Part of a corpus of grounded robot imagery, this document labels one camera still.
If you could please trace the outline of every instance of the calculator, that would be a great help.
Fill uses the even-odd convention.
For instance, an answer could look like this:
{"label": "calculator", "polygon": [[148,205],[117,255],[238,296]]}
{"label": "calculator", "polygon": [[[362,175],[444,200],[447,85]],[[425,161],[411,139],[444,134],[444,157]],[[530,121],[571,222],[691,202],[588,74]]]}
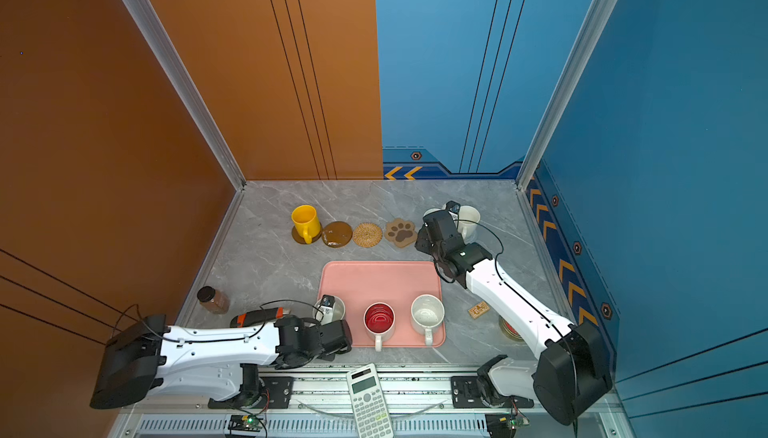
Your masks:
{"label": "calculator", "polygon": [[394,436],[376,367],[370,364],[352,370],[346,374],[346,382],[350,387],[357,435],[360,438]]}

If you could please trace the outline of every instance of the yellow mug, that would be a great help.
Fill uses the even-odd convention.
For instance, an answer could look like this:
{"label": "yellow mug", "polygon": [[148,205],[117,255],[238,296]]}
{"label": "yellow mug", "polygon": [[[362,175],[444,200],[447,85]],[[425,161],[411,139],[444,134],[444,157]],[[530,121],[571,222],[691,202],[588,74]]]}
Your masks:
{"label": "yellow mug", "polygon": [[322,231],[320,220],[317,218],[317,210],[308,204],[302,204],[293,210],[290,219],[293,220],[293,225],[296,226],[299,236],[303,237],[307,244],[312,243],[312,239]]}

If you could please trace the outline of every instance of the yellow arrow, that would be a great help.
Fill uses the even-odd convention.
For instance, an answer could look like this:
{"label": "yellow arrow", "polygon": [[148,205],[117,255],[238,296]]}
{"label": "yellow arrow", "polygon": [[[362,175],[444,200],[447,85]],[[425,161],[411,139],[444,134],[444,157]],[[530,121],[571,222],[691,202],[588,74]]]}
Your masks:
{"label": "yellow arrow", "polygon": [[584,322],[584,318],[587,318],[592,323],[594,323],[594,326],[596,326],[596,327],[600,326],[600,325],[598,325],[597,318],[593,317],[592,313],[590,313],[589,311],[586,311],[582,307],[579,307],[579,309],[578,309],[578,323],[582,324]]}
{"label": "yellow arrow", "polygon": [[543,204],[537,204],[536,205],[536,223],[541,223],[542,222],[542,220],[541,220],[542,210],[544,210],[545,212],[548,212],[549,208],[547,208]]}
{"label": "yellow arrow", "polygon": [[573,303],[574,303],[574,291],[575,291],[576,293],[579,293],[579,294],[580,294],[581,296],[583,296],[584,298],[586,298],[586,297],[587,297],[587,295],[586,295],[586,294],[584,294],[584,290],[582,290],[582,289],[581,289],[581,287],[578,287],[578,286],[576,286],[576,285],[575,285],[575,284],[573,284],[573,283],[568,283],[568,302],[569,302],[570,304],[573,304]]}
{"label": "yellow arrow", "polygon": [[566,260],[560,260],[560,282],[561,283],[563,282],[563,268],[567,268],[573,271],[574,273],[576,273],[576,270],[574,270],[574,267],[572,264],[570,264]]}
{"label": "yellow arrow", "polygon": [[542,193],[541,190],[536,190],[536,189],[531,190],[531,209],[533,209],[533,195],[534,194],[541,194],[541,193]]}
{"label": "yellow arrow", "polygon": [[406,178],[408,178],[409,180],[415,180],[416,178],[413,177],[413,174],[416,173],[420,169],[422,169],[422,167],[417,166],[416,168],[414,168],[410,172],[406,173]]}
{"label": "yellow arrow", "polygon": [[392,175],[395,173],[398,173],[400,171],[400,168],[402,168],[402,166],[395,166],[394,168],[392,168],[392,170],[389,171],[389,173],[384,175],[385,178],[389,178],[390,180],[397,180],[397,178],[394,178]]}
{"label": "yellow arrow", "polygon": [[552,228],[553,230],[558,229],[558,227],[554,226],[554,223],[544,220],[544,242],[545,243],[547,241],[547,228]]}

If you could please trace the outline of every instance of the pink tray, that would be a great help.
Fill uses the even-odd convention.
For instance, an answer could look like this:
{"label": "pink tray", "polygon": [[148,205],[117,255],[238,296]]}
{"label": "pink tray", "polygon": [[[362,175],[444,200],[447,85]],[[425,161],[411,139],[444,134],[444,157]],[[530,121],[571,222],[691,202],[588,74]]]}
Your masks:
{"label": "pink tray", "polygon": [[[395,333],[383,346],[425,348],[424,335],[411,326],[411,304],[421,294],[442,300],[440,277],[431,261],[331,261],[322,269],[317,298],[324,294],[344,301],[353,347],[373,346],[362,316],[370,305],[383,301],[395,311]],[[445,341],[446,328],[441,324],[433,347]]]}

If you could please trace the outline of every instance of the brown jar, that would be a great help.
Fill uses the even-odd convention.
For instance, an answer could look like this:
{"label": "brown jar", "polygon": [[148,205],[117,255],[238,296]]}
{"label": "brown jar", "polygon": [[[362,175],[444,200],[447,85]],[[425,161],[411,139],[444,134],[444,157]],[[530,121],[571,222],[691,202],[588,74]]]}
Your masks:
{"label": "brown jar", "polygon": [[230,299],[213,287],[202,287],[197,290],[197,299],[200,300],[203,308],[214,314],[225,314],[230,308]]}

